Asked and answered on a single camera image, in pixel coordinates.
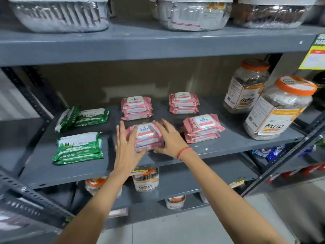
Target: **yellow price tag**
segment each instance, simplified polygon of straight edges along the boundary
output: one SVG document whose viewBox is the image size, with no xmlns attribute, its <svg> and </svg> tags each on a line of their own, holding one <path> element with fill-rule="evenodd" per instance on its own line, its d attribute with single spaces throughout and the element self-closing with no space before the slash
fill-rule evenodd
<svg viewBox="0 0 325 244">
<path fill-rule="evenodd" d="M 325 34 L 319 34 L 299 69 L 325 69 Z"/>
</svg>

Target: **red object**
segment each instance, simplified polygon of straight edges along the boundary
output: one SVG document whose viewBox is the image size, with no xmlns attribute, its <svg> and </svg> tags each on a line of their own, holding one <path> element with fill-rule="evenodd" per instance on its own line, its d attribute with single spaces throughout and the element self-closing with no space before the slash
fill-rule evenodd
<svg viewBox="0 0 325 244">
<path fill-rule="evenodd" d="M 179 151 L 179 153 L 177 154 L 176 158 L 179 159 L 179 155 L 181 154 L 181 152 L 184 151 L 184 150 L 187 150 L 187 149 L 192 149 L 192 148 L 190 148 L 190 147 L 185 147 L 185 148 L 181 149 L 181 150 Z"/>
<path fill-rule="evenodd" d="M 282 177 L 286 178 L 286 177 L 290 177 L 290 176 L 293 176 L 295 173 L 297 173 L 299 170 L 293 170 L 293 171 L 289 171 L 289 172 L 285 172 L 285 173 L 282 173 Z"/>
<path fill-rule="evenodd" d="M 322 164 L 322 165 L 318 168 L 318 170 L 325 170 L 325 164 Z"/>
<path fill-rule="evenodd" d="M 315 166 L 309 166 L 307 168 L 303 168 L 302 170 L 300 170 L 301 173 L 308 175 L 312 172 L 314 172 L 316 169 L 318 169 L 321 165 L 315 165 Z"/>
<path fill-rule="evenodd" d="M 270 176 L 270 178 L 266 181 L 266 183 L 271 183 L 272 181 L 274 181 L 280 174 L 277 174 L 275 176 Z"/>
</svg>

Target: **green and white package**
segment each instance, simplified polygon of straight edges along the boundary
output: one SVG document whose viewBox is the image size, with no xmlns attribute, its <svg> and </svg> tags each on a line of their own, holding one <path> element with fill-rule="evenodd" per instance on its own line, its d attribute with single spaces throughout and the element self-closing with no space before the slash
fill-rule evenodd
<svg viewBox="0 0 325 244">
<path fill-rule="evenodd" d="M 98 138 L 98 143 L 101 148 L 103 144 L 103 138 Z M 73 163 L 78 163 L 78 162 L 83 162 L 88 160 L 96 160 L 101 158 L 104 158 L 104 155 L 103 152 L 100 150 L 99 153 L 95 153 L 95 154 L 67 157 L 62 160 L 55 161 L 54 164 L 56 165 L 73 164 Z"/>
<path fill-rule="evenodd" d="M 98 132 L 89 132 L 57 139 L 58 154 L 53 156 L 53 160 L 99 153 L 99 134 Z"/>
<path fill-rule="evenodd" d="M 83 110 L 78 114 L 75 127 L 90 126 L 107 122 L 109 109 Z"/>
<path fill-rule="evenodd" d="M 70 126 L 72 126 L 76 122 L 78 114 L 79 114 L 78 106 L 73 106 L 71 109 L 65 110 L 60 116 L 54 131 L 57 133 L 61 133 L 67 130 Z"/>
</svg>

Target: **pink wet wipes package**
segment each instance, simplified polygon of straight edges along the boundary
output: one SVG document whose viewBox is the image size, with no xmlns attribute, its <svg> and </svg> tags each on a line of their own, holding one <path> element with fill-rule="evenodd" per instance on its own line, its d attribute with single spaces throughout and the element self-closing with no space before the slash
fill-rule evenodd
<svg viewBox="0 0 325 244">
<path fill-rule="evenodd" d="M 151 111 L 151 98 L 142 96 L 122 98 L 121 109 L 124 115 L 137 112 Z"/>
<path fill-rule="evenodd" d="M 185 132 L 189 136 L 202 136 L 210 133 L 222 132 L 225 130 L 219 122 L 216 114 L 199 115 L 186 118 L 184 121 Z"/>
<path fill-rule="evenodd" d="M 218 133 L 210 133 L 210 134 L 202 135 L 199 137 L 189 136 L 187 133 L 185 133 L 185 139 L 188 144 L 195 144 L 198 142 L 202 142 L 202 141 L 209 140 L 209 139 L 216 139 L 219 137 L 220 137 L 220 135 Z"/>
<path fill-rule="evenodd" d="M 153 144 L 137 147 L 136 152 L 141 152 L 144 148 L 146 148 L 147 151 L 152 151 L 152 150 L 156 150 L 157 148 L 164 148 L 164 147 L 165 147 L 164 142 L 159 141 Z"/>
<path fill-rule="evenodd" d="M 134 126 L 130 126 L 125 131 L 127 140 L 129 140 L 129 136 L 133 128 Z M 138 125 L 135 147 L 153 144 L 159 141 L 163 141 L 163 136 L 154 123 L 149 122 Z"/>
<path fill-rule="evenodd" d="M 149 118 L 152 117 L 153 113 L 151 111 L 131 113 L 123 116 L 121 119 L 126 121 L 132 121 L 137 119 Z"/>
<path fill-rule="evenodd" d="M 198 97 L 191 92 L 177 92 L 169 95 L 169 106 L 190 107 L 199 105 Z"/>
<path fill-rule="evenodd" d="M 173 114 L 196 114 L 199 112 L 197 106 L 191 107 L 172 107 L 169 106 L 169 111 Z"/>
</svg>

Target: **red thread bracelet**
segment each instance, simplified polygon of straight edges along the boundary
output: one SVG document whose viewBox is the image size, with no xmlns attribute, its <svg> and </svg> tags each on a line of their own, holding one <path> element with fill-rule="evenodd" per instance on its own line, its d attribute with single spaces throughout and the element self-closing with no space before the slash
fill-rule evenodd
<svg viewBox="0 0 325 244">
<path fill-rule="evenodd" d="M 191 149 L 191 150 L 192 150 L 192 148 L 190 148 L 190 147 L 185 147 L 185 148 L 183 148 L 183 149 L 181 149 L 181 150 L 179 151 L 179 153 L 177 154 L 176 158 L 180 160 L 179 155 L 181 155 L 181 152 L 182 152 L 182 151 L 187 150 L 187 149 Z"/>
</svg>

